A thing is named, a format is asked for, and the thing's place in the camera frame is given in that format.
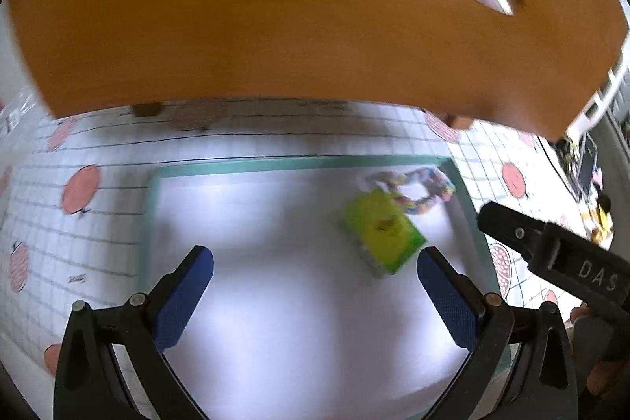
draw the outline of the metal screw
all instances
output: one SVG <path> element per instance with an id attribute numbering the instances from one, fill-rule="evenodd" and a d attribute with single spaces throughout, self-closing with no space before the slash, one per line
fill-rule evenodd
<path id="1" fill-rule="evenodd" d="M 74 303 L 72 303 L 72 311 L 73 312 L 81 312 L 85 308 L 85 301 L 83 299 L 78 299 Z"/>
<path id="2" fill-rule="evenodd" d="M 488 303 L 491 307 L 497 307 L 501 303 L 503 303 L 503 299 L 499 294 L 491 292 L 490 294 L 486 295 L 486 303 Z"/>
<path id="3" fill-rule="evenodd" d="M 146 295 L 139 292 L 138 294 L 134 294 L 129 298 L 129 304 L 133 307 L 139 307 L 144 304 L 144 300 L 147 298 Z"/>

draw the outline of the black device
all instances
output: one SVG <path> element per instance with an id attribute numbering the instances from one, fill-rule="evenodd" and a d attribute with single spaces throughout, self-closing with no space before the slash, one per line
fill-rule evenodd
<path id="1" fill-rule="evenodd" d="M 555 304 L 544 302 L 538 310 L 509 306 L 496 293 L 482 294 L 437 248 L 423 249 L 418 278 L 455 343 L 470 351 L 424 418 L 467 420 L 509 344 L 519 344 L 516 359 L 497 407 L 484 418 L 626 418 L 630 364 L 603 399 L 590 396 L 585 387 L 598 362 L 628 358 L 630 264 L 560 226 L 494 202 L 481 208 L 478 225 L 522 254 L 531 272 L 587 301 L 595 315 L 576 321 L 574 348 L 580 351 L 573 357 Z M 206 419 L 163 351 L 177 343 L 213 272 L 210 250 L 195 246 L 148 295 L 134 294 L 121 307 L 102 310 L 77 301 L 57 367 L 54 418 L 143 418 L 112 349 L 122 344 L 162 420 Z"/>

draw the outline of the blue gripper pad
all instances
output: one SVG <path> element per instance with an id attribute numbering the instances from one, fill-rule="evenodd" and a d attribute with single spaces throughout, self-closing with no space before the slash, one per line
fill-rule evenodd
<path id="1" fill-rule="evenodd" d="M 162 353 L 182 336 L 214 272 L 212 252 L 195 246 L 171 274 L 166 274 L 149 295 L 153 342 Z"/>
<path id="2" fill-rule="evenodd" d="M 418 278 L 453 341 L 472 351 L 477 346 L 480 319 L 485 312 L 481 293 L 470 281 L 465 287 L 468 290 L 462 290 L 462 278 L 468 278 L 458 274 L 436 247 L 425 248 L 418 255 Z"/>

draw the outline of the brown wooden panel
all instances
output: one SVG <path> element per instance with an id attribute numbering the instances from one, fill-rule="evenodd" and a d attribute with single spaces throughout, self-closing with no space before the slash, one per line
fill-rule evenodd
<path id="1" fill-rule="evenodd" d="M 357 98 L 558 137 L 615 62 L 618 0 L 9 0 L 57 116 L 170 98 Z"/>

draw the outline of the green packet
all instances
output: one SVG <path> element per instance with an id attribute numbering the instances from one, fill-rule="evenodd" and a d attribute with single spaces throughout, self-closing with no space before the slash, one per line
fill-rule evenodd
<path id="1" fill-rule="evenodd" d="M 426 243 L 394 199 L 380 187 L 352 202 L 346 222 L 361 240 L 361 256 L 379 276 L 395 274 Z"/>

